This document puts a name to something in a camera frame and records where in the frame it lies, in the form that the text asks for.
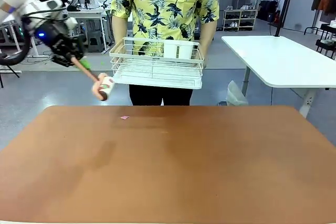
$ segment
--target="lint roller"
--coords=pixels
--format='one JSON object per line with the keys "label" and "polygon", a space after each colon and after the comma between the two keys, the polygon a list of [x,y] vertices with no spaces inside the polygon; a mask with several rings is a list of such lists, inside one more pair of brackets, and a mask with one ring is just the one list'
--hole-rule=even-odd
{"label": "lint roller", "polygon": [[95,94],[101,101],[106,101],[109,98],[109,95],[114,87],[114,81],[113,78],[110,76],[107,76],[107,74],[100,74],[99,77],[97,77],[94,73],[91,72],[91,70],[89,69],[88,66],[84,66],[84,65],[88,65],[85,62],[80,62],[79,60],[77,60],[75,57],[71,58],[71,62],[80,70],[83,71],[83,73],[85,73],[89,78],[91,78],[91,80],[93,80],[95,82],[95,84],[93,85],[93,90],[95,93],[95,85],[101,80],[103,79],[102,83],[98,86],[98,93],[100,94],[101,97],[98,97],[97,94]]}

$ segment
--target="table leg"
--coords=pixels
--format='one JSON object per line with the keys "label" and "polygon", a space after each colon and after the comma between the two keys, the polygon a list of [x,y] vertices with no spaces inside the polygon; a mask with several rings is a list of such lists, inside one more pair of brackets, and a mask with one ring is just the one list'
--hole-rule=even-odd
{"label": "table leg", "polygon": [[4,84],[2,83],[2,78],[1,78],[1,73],[0,73],[0,84],[1,84],[1,88],[4,88]]}
{"label": "table leg", "polygon": [[12,31],[12,34],[13,34],[13,37],[14,37],[14,41],[15,41],[15,45],[16,45],[16,49],[17,49],[17,51],[19,52],[21,49],[20,49],[19,42],[17,41],[16,34],[15,34],[15,32],[14,32],[13,26],[10,24],[9,27],[11,28],[10,30]]}
{"label": "table leg", "polygon": [[105,37],[105,29],[104,29],[103,18],[101,16],[100,16],[100,25],[101,25],[101,31],[102,31],[102,34],[103,34],[104,47],[105,47],[105,50],[108,50],[107,45],[106,45],[106,37]]}
{"label": "table leg", "polygon": [[38,51],[37,51],[37,47],[35,45],[35,41],[34,41],[34,37],[31,36],[30,41],[32,43],[33,46],[33,50],[34,50],[34,55],[29,55],[27,56],[28,58],[48,58],[48,55],[38,55]]}
{"label": "table leg", "polygon": [[313,103],[317,90],[318,89],[316,88],[308,89],[306,95],[304,96],[303,105],[300,108],[300,114],[303,115],[304,118],[307,118],[308,112]]}
{"label": "table leg", "polygon": [[245,75],[244,75],[244,81],[243,81],[243,87],[242,87],[242,93],[244,96],[246,96],[246,91],[247,91],[247,86],[248,86],[248,79],[250,77],[250,73],[251,73],[251,69],[246,66],[246,70],[245,70]]}

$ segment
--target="white cup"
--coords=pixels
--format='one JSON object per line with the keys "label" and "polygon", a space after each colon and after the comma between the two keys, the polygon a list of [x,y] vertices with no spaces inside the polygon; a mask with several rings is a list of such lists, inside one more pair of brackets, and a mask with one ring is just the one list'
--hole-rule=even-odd
{"label": "white cup", "polygon": [[190,60],[193,54],[194,43],[190,41],[183,41],[180,43],[180,49],[178,53],[179,59]]}
{"label": "white cup", "polygon": [[177,45],[173,40],[167,40],[163,44],[163,57],[164,58],[175,58],[177,57]]}

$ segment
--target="black pole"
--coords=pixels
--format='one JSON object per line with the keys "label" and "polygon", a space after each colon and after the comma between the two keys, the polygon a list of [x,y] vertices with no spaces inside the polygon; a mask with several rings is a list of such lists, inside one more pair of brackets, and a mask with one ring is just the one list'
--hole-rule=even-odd
{"label": "black pole", "polygon": [[280,30],[281,30],[282,23],[285,22],[285,18],[286,18],[288,7],[289,7],[289,2],[290,2],[290,0],[285,0],[283,2],[283,7],[282,7],[277,31],[275,33],[275,37],[279,37],[279,33],[280,33]]}

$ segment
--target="stool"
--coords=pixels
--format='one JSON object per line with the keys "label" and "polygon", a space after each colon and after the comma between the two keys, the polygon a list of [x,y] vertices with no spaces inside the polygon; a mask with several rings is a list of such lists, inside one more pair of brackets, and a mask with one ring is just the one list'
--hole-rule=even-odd
{"label": "stool", "polygon": [[104,51],[104,40],[100,30],[88,32],[88,51],[89,52]]}

